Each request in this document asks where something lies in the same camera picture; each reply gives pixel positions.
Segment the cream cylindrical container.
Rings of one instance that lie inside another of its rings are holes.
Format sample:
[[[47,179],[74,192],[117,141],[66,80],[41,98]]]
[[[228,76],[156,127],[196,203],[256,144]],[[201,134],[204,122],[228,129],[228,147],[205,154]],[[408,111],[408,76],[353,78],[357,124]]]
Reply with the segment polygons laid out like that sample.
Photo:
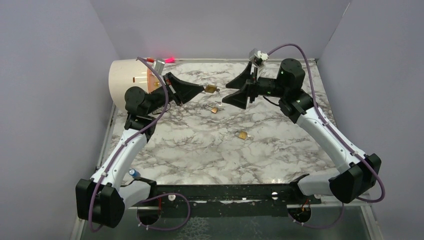
[[[161,87],[159,79],[137,59],[115,60],[108,74],[108,87],[115,106],[125,111],[125,93],[131,87],[139,87],[147,93]]]

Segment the pink marker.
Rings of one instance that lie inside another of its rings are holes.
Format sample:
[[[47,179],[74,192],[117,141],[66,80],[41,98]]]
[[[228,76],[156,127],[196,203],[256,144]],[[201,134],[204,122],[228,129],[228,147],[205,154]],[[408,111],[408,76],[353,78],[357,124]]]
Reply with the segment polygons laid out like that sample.
[[[174,57],[170,57],[170,58],[167,58],[167,59],[165,59],[165,63],[166,64],[171,64],[171,63],[174,63],[176,60],[175,60],[175,58]]]

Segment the brass padlock with key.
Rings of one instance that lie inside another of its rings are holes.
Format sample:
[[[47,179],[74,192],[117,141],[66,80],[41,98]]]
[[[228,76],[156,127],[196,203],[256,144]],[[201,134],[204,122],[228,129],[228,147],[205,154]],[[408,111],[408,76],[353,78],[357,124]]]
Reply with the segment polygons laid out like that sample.
[[[252,140],[252,139],[253,139],[253,137],[252,137],[252,136],[251,136],[248,132],[243,131],[243,130],[236,131],[236,132],[234,133],[234,135],[235,135],[237,138],[242,139],[242,140]]]

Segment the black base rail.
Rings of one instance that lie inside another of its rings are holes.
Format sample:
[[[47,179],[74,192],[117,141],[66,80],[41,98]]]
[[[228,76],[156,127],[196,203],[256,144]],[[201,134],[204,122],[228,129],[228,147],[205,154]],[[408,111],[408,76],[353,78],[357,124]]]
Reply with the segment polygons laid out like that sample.
[[[321,203],[289,183],[157,185],[152,195],[160,198],[134,206],[162,218],[287,217],[289,208]]]

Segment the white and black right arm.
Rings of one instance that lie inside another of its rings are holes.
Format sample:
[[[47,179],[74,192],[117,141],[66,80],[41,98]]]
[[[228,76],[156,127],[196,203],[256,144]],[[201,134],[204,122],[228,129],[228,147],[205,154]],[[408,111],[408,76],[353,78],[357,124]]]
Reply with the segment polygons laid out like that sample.
[[[305,175],[292,182],[289,199],[300,204],[312,195],[334,196],[348,204],[372,188],[377,182],[381,159],[366,154],[350,142],[325,116],[315,108],[313,98],[303,89],[305,71],[293,58],[284,59],[275,79],[260,77],[258,68],[251,62],[241,74],[228,82],[228,89],[235,89],[222,102],[246,109],[258,96],[279,98],[278,106],[294,124],[306,131],[326,152],[337,173]]]

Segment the brass padlock long shackle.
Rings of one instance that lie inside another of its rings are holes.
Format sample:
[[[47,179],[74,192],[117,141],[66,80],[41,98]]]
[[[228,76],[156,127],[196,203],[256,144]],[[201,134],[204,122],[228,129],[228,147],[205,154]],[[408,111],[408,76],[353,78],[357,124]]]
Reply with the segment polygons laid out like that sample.
[[[217,106],[210,104],[205,104],[203,107],[213,114],[216,114],[220,110]]]

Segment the small brass padlock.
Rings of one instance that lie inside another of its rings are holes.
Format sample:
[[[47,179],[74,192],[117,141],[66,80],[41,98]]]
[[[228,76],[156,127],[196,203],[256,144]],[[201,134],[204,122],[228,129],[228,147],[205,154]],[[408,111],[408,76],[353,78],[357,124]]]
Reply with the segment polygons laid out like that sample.
[[[208,84],[204,85],[204,92],[209,94],[214,94],[220,92],[220,89],[216,85]]]

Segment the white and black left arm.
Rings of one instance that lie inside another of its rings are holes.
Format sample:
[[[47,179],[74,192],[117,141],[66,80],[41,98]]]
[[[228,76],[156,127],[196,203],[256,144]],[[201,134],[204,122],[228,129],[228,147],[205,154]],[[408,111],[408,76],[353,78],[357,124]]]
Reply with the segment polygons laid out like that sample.
[[[75,187],[77,216],[90,223],[115,228],[126,209],[142,202],[152,205],[157,200],[156,182],[136,176],[122,185],[130,165],[146,146],[159,120],[150,114],[174,101],[183,105],[205,90],[202,85],[178,79],[171,72],[163,76],[163,85],[146,92],[135,82],[124,86],[121,100],[127,118],[121,138],[106,162],[90,179],[80,179]]]

